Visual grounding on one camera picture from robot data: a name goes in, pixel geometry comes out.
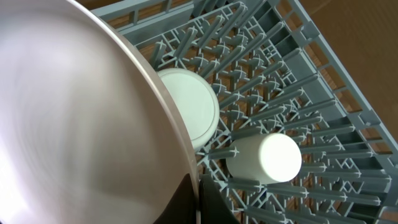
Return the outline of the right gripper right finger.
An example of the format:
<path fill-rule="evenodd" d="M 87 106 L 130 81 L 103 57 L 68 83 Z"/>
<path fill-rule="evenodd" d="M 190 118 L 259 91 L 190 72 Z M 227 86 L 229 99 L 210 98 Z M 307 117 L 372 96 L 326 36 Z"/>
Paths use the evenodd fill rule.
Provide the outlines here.
<path fill-rule="evenodd" d="M 199 200 L 201 224 L 239 224 L 210 175 L 200 179 Z"/>

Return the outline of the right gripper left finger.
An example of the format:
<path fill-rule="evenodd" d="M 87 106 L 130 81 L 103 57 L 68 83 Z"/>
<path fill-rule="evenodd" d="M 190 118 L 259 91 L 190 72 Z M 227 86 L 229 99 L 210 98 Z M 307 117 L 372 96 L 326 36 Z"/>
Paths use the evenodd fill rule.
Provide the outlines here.
<path fill-rule="evenodd" d="M 196 198 L 190 174 L 186 174 L 154 224 L 194 224 L 196 219 Z"/>

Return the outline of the white cup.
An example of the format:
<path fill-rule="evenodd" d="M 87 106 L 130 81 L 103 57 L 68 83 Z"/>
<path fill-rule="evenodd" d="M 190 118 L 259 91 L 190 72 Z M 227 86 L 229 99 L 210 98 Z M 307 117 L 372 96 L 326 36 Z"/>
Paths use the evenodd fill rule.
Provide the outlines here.
<path fill-rule="evenodd" d="M 231 145 L 238 153 L 227 158 L 226 165 L 234 178 L 277 184 L 295 178 L 302 167 L 298 144 L 285 134 L 257 134 Z"/>

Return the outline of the grey bowl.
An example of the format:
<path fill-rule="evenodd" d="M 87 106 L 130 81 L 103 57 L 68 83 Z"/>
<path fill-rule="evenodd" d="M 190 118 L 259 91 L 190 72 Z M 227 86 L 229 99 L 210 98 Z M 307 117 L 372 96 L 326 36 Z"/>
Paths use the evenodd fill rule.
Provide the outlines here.
<path fill-rule="evenodd" d="M 192 146 L 199 149 L 216 132 L 220 106 L 210 84 L 198 74 L 182 68 L 158 72 L 188 131 Z"/>

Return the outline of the large white plate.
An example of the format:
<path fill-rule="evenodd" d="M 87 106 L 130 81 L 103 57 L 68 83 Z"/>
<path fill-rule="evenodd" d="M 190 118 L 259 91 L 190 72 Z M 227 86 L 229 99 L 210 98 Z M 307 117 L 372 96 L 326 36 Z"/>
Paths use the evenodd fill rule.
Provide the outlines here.
<path fill-rule="evenodd" d="M 76 1 L 1 2 L 1 222 L 154 223 L 198 174 L 156 71 Z"/>

